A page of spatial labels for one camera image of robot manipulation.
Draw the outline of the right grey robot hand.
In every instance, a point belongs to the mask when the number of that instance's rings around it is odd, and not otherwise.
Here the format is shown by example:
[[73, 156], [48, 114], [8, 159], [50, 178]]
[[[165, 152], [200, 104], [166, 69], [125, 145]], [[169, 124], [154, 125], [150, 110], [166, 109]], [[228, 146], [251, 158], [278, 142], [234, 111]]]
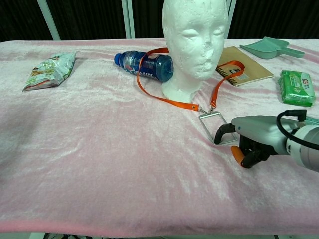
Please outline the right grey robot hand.
[[239, 145], [232, 146], [231, 152], [244, 168], [251, 168], [272, 155], [289, 155], [287, 137], [279, 131], [276, 119], [276, 116], [262, 115], [236, 117], [218, 129], [214, 144], [220, 144], [226, 133], [239, 134]]

